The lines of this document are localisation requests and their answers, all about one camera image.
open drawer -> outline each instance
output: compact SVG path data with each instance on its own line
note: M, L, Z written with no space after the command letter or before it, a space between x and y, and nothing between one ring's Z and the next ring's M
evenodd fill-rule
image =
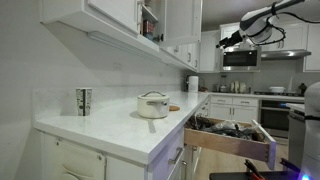
M223 120L218 119L209 118L209 120L214 123L223 122ZM243 127L255 126L255 131L263 134L264 138L257 137L257 141L252 141L197 131L185 127L184 143L264 161L271 170L274 170L276 141L255 120L252 120L251 124L239 122L237 122L237 124L240 124Z

cup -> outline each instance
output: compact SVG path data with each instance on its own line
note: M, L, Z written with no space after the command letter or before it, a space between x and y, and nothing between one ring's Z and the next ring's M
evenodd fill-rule
M89 116L91 109L92 89L79 88L76 89L77 108L79 116Z

microwave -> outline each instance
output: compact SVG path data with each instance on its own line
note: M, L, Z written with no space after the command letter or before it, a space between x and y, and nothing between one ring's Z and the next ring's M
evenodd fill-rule
M261 69L261 47L246 49L229 47L221 51L221 71L259 72Z

floor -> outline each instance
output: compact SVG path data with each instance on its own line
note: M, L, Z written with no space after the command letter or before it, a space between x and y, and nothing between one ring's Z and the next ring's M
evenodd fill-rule
M288 146L277 145L275 170L281 171L280 158L288 159ZM208 180L209 174L213 172L245 172L244 157L221 153L214 150L202 148L195 174L195 180ZM259 171L270 171L264 162L251 160Z

range hood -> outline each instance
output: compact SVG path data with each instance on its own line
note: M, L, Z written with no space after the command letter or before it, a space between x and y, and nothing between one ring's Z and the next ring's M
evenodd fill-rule
M305 49L264 51L261 52L261 60L295 60L309 55L311 52Z

